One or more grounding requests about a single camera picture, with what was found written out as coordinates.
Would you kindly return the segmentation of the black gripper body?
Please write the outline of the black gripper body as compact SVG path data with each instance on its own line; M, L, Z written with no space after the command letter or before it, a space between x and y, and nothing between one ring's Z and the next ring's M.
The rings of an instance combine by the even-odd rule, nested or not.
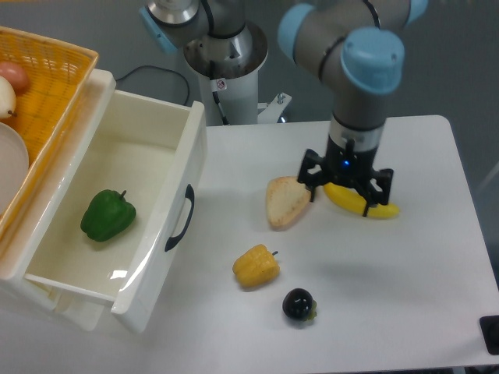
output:
M327 141L323 162L324 183L332 183L351 189L373 189L375 171L373 163L378 147L371 150L357 151L356 143L348 141L346 147L338 145L331 137Z

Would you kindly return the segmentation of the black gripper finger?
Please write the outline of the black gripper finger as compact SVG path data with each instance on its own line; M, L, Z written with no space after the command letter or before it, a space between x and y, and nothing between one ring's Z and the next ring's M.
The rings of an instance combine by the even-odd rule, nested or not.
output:
M326 185L330 181L331 176L326 167L325 158L314 150L307 149L303 155L297 182L303 184L310 193L311 203L315 200L317 187Z
M394 170L391 168L372 169L368 178L356 183L356 191L365 200L362 216L367 217L373 208L385 207L390 203L391 183Z

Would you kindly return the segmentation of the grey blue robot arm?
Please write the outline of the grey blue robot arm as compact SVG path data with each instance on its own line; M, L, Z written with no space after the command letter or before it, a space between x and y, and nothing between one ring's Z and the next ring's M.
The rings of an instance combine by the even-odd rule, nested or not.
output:
M364 217L398 213L393 171L373 166L390 96L402 78L397 31L424 14L425 1L340 1L325 10L300 3L278 24L278 45L334 93L325 155L305 152L298 180L322 187L339 207ZM257 74L267 38L241 1L149 1L140 16L165 53L182 51L197 74L210 125L253 124Z

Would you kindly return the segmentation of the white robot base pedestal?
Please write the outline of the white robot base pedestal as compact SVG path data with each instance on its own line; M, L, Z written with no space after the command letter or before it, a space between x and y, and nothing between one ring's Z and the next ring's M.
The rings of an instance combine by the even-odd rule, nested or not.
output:
M256 24L247 21L241 32L230 38L205 35L187 44L183 54L196 74L208 126L285 120L290 95L280 92L270 102L259 99L259 71L267 60L268 44Z

